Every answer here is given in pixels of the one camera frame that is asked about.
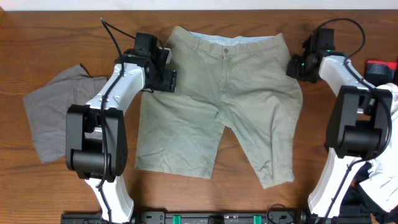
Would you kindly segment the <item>white shirt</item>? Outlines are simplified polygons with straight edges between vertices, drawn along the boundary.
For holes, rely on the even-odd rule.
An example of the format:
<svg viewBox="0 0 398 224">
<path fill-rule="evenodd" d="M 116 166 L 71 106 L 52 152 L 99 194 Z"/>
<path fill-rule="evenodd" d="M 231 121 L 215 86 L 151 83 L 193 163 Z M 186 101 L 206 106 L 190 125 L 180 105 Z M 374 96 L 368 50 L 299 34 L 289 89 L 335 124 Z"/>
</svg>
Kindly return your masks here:
<svg viewBox="0 0 398 224">
<path fill-rule="evenodd" d="M 368 161 L 369 168 L 363 166 L 364 177 L 357 176 L 356 179 L 365 195 L 370 197 L 377 207 L 391 212 L 397 206 L 397 85 L 387 83 L 379 88 L 392 92 L 391 140 L 380 156 Z"/>
</svg>

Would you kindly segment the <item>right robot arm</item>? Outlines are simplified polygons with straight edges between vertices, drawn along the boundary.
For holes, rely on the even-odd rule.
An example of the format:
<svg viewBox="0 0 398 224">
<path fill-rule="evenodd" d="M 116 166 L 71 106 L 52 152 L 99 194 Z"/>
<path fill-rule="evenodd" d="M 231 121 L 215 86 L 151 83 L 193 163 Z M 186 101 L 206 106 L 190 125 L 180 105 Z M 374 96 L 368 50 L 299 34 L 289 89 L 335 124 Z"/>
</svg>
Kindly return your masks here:
<svg viewBox="0 0 398 224">
<path fill-rule="evenodd" d="M 317 28 L 293 55 L 287 75 L 301 81 L 327 82 L 336 95 L 326 129 L 328 159 L 308 197 L 308 223 L 336 223 L 340 205 L 361 166 L 380 156 L 392 135 L 392 94 L 367 82 L 349 57 L 337 51 L 333 29 Z"/>
</svg>

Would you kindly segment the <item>black garment with red band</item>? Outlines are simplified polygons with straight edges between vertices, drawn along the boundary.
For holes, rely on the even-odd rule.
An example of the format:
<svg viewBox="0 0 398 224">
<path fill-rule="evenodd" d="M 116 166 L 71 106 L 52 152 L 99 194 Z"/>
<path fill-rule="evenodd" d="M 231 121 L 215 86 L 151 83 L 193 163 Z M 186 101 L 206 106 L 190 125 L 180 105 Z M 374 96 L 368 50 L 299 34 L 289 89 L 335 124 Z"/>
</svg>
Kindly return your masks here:
<svg viewBox="0 0 398 224">
<path fill-rule="evenodd" d="M 387 83 L 397 85 L 397 63 L 368 60 L 366 62 L 365 78 L 378 88 Z M 370 166 L 367 163 L 363 166 L 369 168 Z M 357 173 L 357 176 L 364 177 L 363 167 Z M 364 190 L 359 185 L 359 181 L 354 187 L 349 188 L 344 196 L 343 203 L 351 207 L 346 210 L 347 212 L 371 213 L 378 223 L 397 223 L 397 206 L 391 212 L 383 211 L 371 201 L 370 197 L 365 195 Z"/>
</svg>

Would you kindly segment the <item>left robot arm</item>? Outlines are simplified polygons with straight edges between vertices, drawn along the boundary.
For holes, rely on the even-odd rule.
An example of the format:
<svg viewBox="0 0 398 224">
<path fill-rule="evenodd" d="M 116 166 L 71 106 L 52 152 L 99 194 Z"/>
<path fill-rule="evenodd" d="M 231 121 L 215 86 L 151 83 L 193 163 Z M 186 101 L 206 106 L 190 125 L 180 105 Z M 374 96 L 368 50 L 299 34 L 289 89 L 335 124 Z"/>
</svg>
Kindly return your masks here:
<svg viewBox="0 0 398 224">
<path fill-rule="evenodd" d="M 134 223 L 134 201 L 123 177 L 128 146 L 124 115 L 141 91 L 172 93 L 177 72 L 172 57 L 152 34 L 138 32 L 134 47 L 120 52 L 111 78 L 84 105 L 66 115 L 66 165 L 94 191 L 101 212 L 62 215 L 62 223 Z"/>
</svg>

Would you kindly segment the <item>khaki shorts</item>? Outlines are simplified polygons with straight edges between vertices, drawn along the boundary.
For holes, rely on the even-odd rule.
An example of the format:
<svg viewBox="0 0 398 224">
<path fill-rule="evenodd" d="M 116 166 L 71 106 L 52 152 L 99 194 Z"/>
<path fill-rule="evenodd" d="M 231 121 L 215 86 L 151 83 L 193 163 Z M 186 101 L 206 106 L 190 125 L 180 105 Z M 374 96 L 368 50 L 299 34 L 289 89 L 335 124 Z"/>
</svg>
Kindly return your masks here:
<svg viewBox="0 0 398 224">
<path fill-rule="evenodd" d="M 177 26 L 166 45 L 177 85 L 142 95 L 136 169 L 210 179 L 230 128 L 262 188 L 293 182 L 303 96 L 287 76 L 284 36 L 229 38 Z"/>
</svg>

